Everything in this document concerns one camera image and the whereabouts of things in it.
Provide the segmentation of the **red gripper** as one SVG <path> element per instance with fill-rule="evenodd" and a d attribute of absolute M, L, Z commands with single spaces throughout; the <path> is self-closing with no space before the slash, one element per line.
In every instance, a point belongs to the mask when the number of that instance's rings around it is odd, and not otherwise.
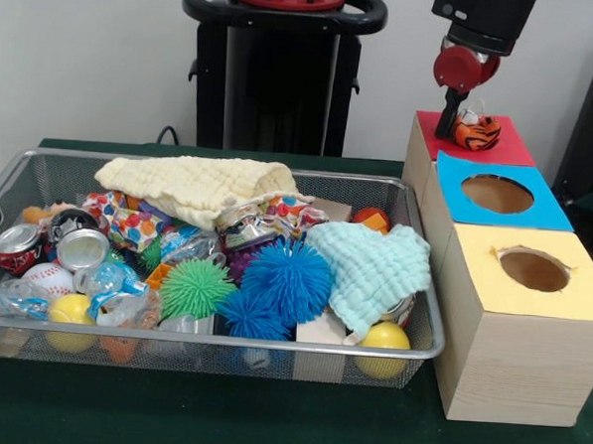
<path fill-rule="evenodd" d="M 460 104 L 470 90 L 497 73 L 500 63 L 498 56 L 476 53 L 463 46 L 449 46 L 441 50 L 433 65 L 433 75 L 439 86 L 452 88 L 445 93 L 446 105 L 434 130 L 437 139 L 450 138 Z"/>

